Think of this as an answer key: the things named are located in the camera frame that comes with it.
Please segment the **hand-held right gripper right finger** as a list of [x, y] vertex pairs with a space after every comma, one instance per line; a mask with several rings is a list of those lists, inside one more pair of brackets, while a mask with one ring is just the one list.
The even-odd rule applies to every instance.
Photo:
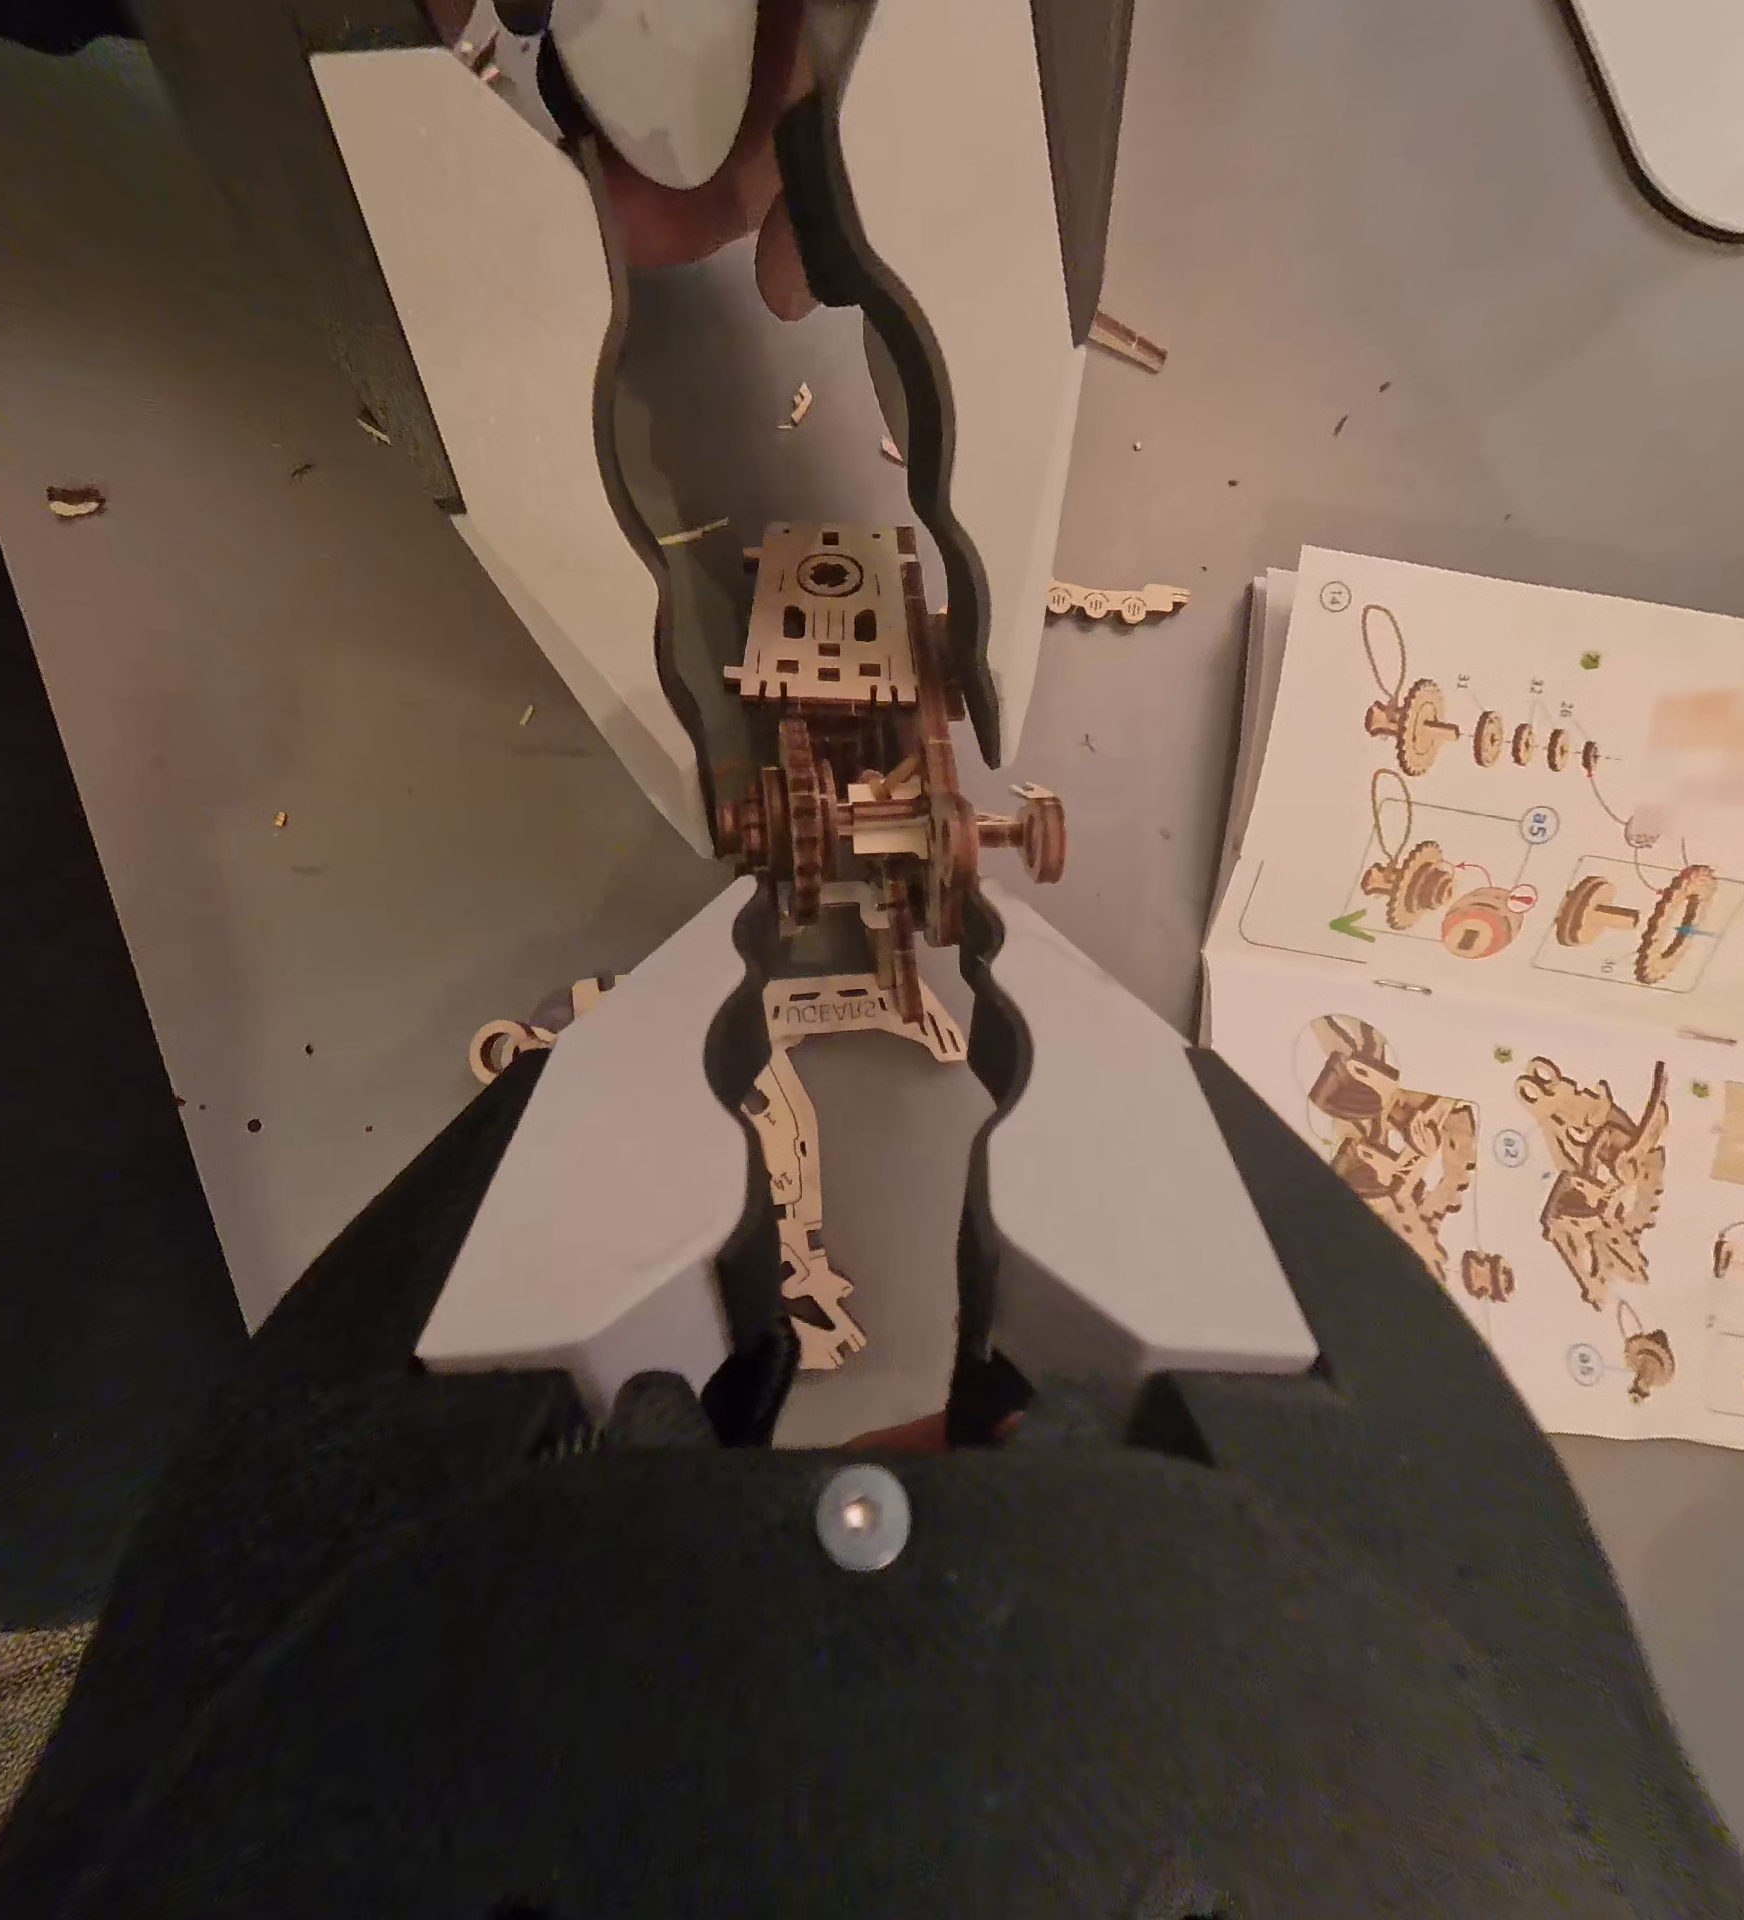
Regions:
[[1309, 1374], [1316, 1335], [1191, 1043], [1026, 899], [968, 902], [960, 972], [991, 1116], [958, 1228], [954, 1380], [1002, 1358], [1130, 1410], [1167, 1374]]

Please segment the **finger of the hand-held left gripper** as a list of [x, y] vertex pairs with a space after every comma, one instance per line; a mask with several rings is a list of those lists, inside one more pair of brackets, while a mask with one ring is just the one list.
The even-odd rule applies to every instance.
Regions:
[[1032, 9], [805, 5], [779, 162], [815, 296], [856, 305], [932, 539], [981, 755], [1018, 751], [1078, 429]]
[[594, 196], [523, 86], [441, 45], [309, 58], [461, 501], [453, 523], [629, 776], [714, 852], [662, 676], [660, 549], [601, 446], [622, 344]]

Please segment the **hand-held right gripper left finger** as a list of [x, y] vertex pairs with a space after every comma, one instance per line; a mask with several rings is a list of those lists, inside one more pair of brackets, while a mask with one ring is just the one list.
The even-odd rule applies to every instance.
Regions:
[[786, 1327], [763, 1150], [770, 887], [739, 880], [543, 1056], [421, 1335], [431, 1371], [550, 1367], [589, 1412], [638, 1374], [705, 1389]]

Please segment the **wooden openwork frame part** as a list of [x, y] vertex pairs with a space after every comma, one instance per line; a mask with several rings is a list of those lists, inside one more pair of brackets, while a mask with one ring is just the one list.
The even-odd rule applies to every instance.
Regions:
[[798, 1338], [798, 1367], [833, 1374], [862, 1351], [866, 1333], [849, 1309], [855, 1285], [826, 1247], [815, 1110], [790, 1050], [770, 1052], [745, 1095], [744, 1115], [763, 1152], [777, 1223], [779, 1295]]

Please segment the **wooden gear model assembly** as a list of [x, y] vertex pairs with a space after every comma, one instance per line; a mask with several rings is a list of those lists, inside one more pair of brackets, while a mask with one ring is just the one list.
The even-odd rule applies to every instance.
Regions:
[[771, 741], [717, 806], [715, 852], [771, 883], [788, 933], [852, 904], [884, 1001], [930, 1034], [919, 945], [958, 943], [981, 852], [1017, 852], [1032, 881], [1057, 881], [1064, 801], [1018, 785], [1017, 811], [994, 813], [962, 793], [949, 614], [928, 610], [914, 528], [773, 523], [754, 572], [744, 657], [724, 682]]

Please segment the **person's left hand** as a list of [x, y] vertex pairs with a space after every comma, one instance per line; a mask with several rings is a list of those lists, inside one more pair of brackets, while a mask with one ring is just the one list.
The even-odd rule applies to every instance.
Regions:
[[697, 190], [662, 188], [612, 155], [604, 156], [604, 180], [633, 271], [694, 266], [752, 241], [765, 309], [783, 324], [815, 309], [770, 140], [734, 153]]

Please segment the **wooden part with two rings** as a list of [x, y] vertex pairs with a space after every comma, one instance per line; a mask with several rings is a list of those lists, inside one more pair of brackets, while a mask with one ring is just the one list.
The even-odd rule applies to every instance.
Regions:
[[616, 985], [614, 972], [586, 974], [543, 997], [525, 1019], [489, 1021], [468, 1043], [468, 1066], [489, 1087], [513, 1060], [550, 1050], [558, 1036]]

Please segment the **curved notched wooden strip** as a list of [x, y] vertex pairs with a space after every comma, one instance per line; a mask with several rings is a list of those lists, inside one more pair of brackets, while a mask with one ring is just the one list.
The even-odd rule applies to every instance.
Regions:
[[1138, 629], [1155, 618], [1175, 614], [1189, 601], [1189, 589], [1149, 583], [1141, 589], [1092, 589], [1050, 579], [1046, 613], [1050, 618], [1083, 622], [1122, 622]]

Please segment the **open instruction booklet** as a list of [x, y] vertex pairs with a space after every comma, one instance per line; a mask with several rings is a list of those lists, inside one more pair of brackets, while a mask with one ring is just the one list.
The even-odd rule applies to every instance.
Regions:
[[1744, 618], [1269, 569], [1202, 959], [1543, 1429], [1744, 1451]]

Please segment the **white rounded board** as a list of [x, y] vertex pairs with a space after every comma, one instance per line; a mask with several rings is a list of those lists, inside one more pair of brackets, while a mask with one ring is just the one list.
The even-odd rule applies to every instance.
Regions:
[[1652, 198], [1744, 239], [1744, 2], [1569, 2], [1580, 47]]

